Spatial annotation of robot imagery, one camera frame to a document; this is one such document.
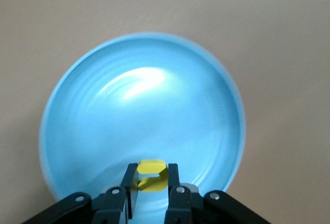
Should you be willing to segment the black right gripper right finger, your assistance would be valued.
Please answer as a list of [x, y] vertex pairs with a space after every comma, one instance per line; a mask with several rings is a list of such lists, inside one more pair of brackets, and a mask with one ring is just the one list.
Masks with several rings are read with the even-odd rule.
[[221, 190], [201, 196], [195, 185], [180, 183], [177, 164], [168, 165], [168, 192], [165, 223], [269, 223]]

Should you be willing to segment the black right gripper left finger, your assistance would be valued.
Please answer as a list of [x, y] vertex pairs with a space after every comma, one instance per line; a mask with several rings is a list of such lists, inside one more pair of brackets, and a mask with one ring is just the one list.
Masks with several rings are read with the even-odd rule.
[[96, 198], [76, 192], [58, 201], [25, 223], [128, 223], [138, 195], [137, 163], [127, 166], [120, 185]]

